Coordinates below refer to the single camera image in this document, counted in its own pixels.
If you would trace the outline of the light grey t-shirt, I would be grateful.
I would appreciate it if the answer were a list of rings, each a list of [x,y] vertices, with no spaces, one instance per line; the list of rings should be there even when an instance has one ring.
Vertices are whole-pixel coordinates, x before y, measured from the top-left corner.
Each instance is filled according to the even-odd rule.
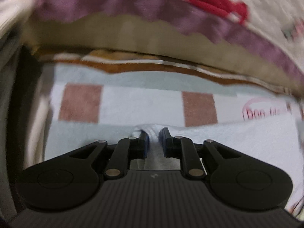
[[[169,127],[172,136],[184,136],[201,144],[212,139],[236,151],[272,164],[289,174],[293,191],[287,202],[291,208],[303,196],[303,121],[302,105],[287,102],[282,112],[254,118],[251,108],[266,110],[283,102],[273,98],[254,97],[244,108],[244,118],[238,117],[199,127]]]

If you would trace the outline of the checkered floor rug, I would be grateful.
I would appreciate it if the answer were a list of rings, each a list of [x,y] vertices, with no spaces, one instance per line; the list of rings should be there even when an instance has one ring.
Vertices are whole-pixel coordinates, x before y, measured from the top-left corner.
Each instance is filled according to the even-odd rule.
[[[135,161],[139,169],[176,169],[158,143],[163,127],[199,127],[227,118],[244,118],[241,111],[254,97],[273,98],[266,110],[251,108],[253,117],[282,112],[286,103],[302,105],[295,98],[275,94],[237,76],[192,65],[124,55],[102,56],[100,51],[39,49],[43,65],[42,88],[51,95],[46,125],[44,157],[49,160],[98,139],[116,143],[141,131],[148,133],[148,158]],[[303,196],[287,210],[303,217]]]

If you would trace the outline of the cream folded bottom garment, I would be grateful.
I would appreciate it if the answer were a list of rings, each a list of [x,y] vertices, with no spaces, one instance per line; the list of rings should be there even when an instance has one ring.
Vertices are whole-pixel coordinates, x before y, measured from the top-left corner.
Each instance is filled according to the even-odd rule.
[[[45,126],[50,101],[50,94],[42,94],[34,100],[31,107],[25,137],[23,169],[43,162]]]

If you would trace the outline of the white quilt with red bears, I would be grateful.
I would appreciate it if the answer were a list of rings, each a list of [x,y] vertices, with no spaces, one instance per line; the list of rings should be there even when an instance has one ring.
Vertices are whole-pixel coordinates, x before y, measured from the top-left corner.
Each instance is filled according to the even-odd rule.
[[[30,47],[130,51],[303,95],[303,0],[1,0]]]

